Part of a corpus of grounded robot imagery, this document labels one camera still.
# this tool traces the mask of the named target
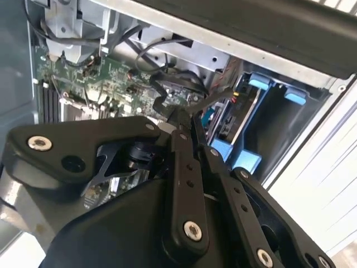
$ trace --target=silver bolt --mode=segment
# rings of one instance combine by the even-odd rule
[[[267,268],[272,268],[273,267],[273,260],[265,250],[259,249],[257,251],[257,255],[258,255],[259,261],[265,267],[267,267]]]
[[[52,142],[42,136],[33,136],[27,141],[28,146],[36,151],[48,151],[52,148]]]
[[[146,126],[149,130],[154,130],[154,129],[155,129],[154,126],[151,125],[151,124],[146,124],[145,126]]]
[[[244,170],[241,170],[240,174],[246,179],[249,178],[249,175]]]
[[[214,149],[211,149],[211,153],[212,153],[214,156],[219,156],[219,153],[218,153],[216,150],[214,150]]]
[[[201,228],[195,222],[185,222],[184,231],[187,237],[193,241],[200,241],[202,239]]]
[[[319,256],[319,260],[325,268],[331,268],[329,263],[323,257]]]
[[[184,134],[180,134],[180,137],[183,138],[184,140],[187,140],[187,137]]]
[[[339,88],[338,88],[338,91],[339,92],[343,92],[343,91],[345,91],[346,90],[346,86],[345,85],[341,85],[341,86],[339,86]]]

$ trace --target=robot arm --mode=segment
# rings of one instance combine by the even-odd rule
[[[41,268],[335,267],[254,176],[228,171],[197,116],[175,108],[166,124],[171,133],[127,117],[8,134],[0,201],[47,251]],[[89,185],[138,169],[147,181],[85,210]]]

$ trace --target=blue drive bracket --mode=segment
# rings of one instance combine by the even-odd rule
[[[286,99],[299,105],[304,105],[306,103],[306,96],[307,94],[305,92],[290,87],[288,87],[284,95]]]
[[[251,74],[250,79],[249,79],[249,85],[252,85],[256,88],[260,88],[262,90],[268,90],[271,81],[269,78],[262,76],[260,74]]]
[[[233,146],[230,143],[222,141],[218,138],[213,139],[211,146],[221,154],[225,162],[227,161],[228,156],[233,150]]]
[[[255,154],[251,151],[243,149],[235,163],[233,164],[233,169],[237,167],[242,167],[247,169],[250,173],[253,173],[257,166],[259,165],[262,157],[258,154]]]

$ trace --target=blue plastic latch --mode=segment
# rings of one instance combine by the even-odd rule
[[[221,156],[223,157],[223,160],[226,162],[228,159],[228,156],[232,152],[233,146],[230,143],[227,143],[225,141],[221,141],[217,138],[213,139],[213,142],[211,143],[211,146],[219,151]]]
[[[306,93],[295,88],[288,88],[284,96],[286,99],[299,105],[304,105],[306,103]]]
[[[263,90],[268,90],[270,85],[270,79],[260,74],[252,74],[250,76],[249,85]]]
[[[208,124],[208,121],[211,117],[211,115],[214,113],[214,109],[209,108],[208,111],[203,115],[202,117],[202,125],[205,127]]]
[[[262,157],[258,154],[243,149],[233,165],[233,169],[240,166],[253,173],[259,165]]]

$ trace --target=metal screw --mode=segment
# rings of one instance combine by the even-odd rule
[[[52,148],[52,142],[42,136],[33,136],[27,141],[28,146],[36,151],[48,151]]]
[[[192,221],[185,222],[184,231],[187,237],[193,241],[200,241],[202,239],[201,228]]]
[[[339,88],[338,88],[338,91],[339,92],[343,92],[343,91],[345,91],[346,90],[346,86],[345,85],[341,85],[341,86],[339,86]]]
[[[154,129],[155,129],[154,126],[151,125],[151,124],[146,124],[145,126],[146,126],[149,130],[154,130]]]
[[[329,263],[323,257],[319,256],[319,260],[325,268],[331,268]]]
[[[214,149],[211,149],[211,153],[212,153],[214,156],[219,156],[219,153],[218,153],[216,150],[214,150]]]
[[[267,267],[267,268],[272,268],[273,267],[273,260],[265,250],[259,249],[257,251],[257,255],[258,255],[259,261],[265,267]]]
[[[246,179],[249,178],[249,175],[244,170],[241,170],[240,174]]]

